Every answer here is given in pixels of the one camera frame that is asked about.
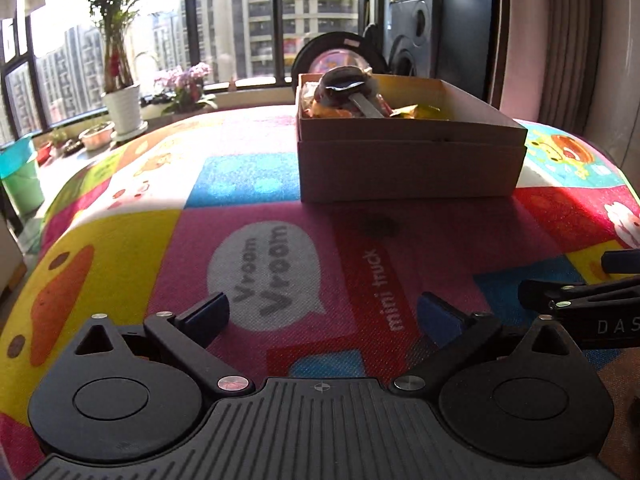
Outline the red small planter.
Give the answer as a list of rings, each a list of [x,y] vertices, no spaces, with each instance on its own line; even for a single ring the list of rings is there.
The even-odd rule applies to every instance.
[[[51,158],[52,148],[53,145],[51,141],[40,145],[37,150],[37,164],[39,167],[42,167]]]

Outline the tall plant in white pot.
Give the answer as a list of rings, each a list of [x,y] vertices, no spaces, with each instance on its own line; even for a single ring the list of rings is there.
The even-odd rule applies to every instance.
[[[114,122],[118,144],[145,132],[140,86],[134,82],[126,50],[126,32],[137,0],[87,0],[103,40],[103,102]]]

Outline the orange snack packet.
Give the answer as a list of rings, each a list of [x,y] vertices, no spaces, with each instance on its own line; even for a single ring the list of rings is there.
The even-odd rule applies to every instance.
[[[326,106],[320,102],[313,100],[311,104],[304,109],[304,115],[308,118],[353,118],[354,114],[349,110],[343,110],[339,107]]]

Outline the colourful cartoon blanket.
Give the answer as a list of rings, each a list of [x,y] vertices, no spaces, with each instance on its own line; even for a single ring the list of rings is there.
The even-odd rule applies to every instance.
[[[95,313],[136,325],[223,292],[210,350],[255,382],[387,382],[424,357],[424,292],[518,325],[526,278],[604,281],[603,253],[639,243],[638,195],[568,133],[531,123],[526,146],[506,198],[308,205],[295,110],[274,106],[178,122],[80,170],[2,330],[2,477],[41,462],[28,400]]]

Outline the yellow snack bar packet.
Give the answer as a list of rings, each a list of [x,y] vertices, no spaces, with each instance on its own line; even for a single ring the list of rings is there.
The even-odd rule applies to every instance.
[[[440,107],[434,105],[413,104],[394,108],[390,118],[420,119],[420,120],[449,120],[450,115]]]

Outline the dark washing machine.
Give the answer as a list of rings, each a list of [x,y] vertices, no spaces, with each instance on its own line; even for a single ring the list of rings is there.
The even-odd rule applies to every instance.
[[[495,59],[495,0],[393,0],[381,25],[392,75],[440,79],[486,101]]]

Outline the pink flower pot plant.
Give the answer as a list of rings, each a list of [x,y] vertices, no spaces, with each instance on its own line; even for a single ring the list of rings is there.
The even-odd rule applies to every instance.
[[[218,105],[214,99],[206,98],[204,93],[205,78],[212,68],[204,62],[195,64],[185,70],[176,66],[172,70],[160,72],[154,82],[160,86],[158,96],[168,99],[163,114],[186,114],[200,110],[216,110]]]

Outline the cardboard box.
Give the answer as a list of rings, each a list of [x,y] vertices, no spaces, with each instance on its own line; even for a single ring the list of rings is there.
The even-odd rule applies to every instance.
[[[389,113],[420,104],[449,120],[308,118],[296,90],[300,198],[305,203],[508,196],[518,182],[527,131],[469,93],[438,79],[374,75]]]

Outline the striped curtain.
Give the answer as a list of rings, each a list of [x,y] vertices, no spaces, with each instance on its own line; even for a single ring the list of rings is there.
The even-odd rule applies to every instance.
[[[639,0],[508,0],[500,108],[639,156]]]

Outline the small white planter bowl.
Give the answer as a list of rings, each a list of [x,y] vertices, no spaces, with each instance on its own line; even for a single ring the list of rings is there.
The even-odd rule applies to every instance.
[[[114,122],[100,122],[84,130],[78,139],[87,151],[97,151],[111,143],[114,130]]]

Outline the green teal bucket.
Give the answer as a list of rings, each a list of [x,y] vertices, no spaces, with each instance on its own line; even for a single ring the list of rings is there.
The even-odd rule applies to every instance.
[[[42,205],[44,197],[38,178],[37,152],[31,138],[21,138],[2,148],[1,182],[21,217]]]

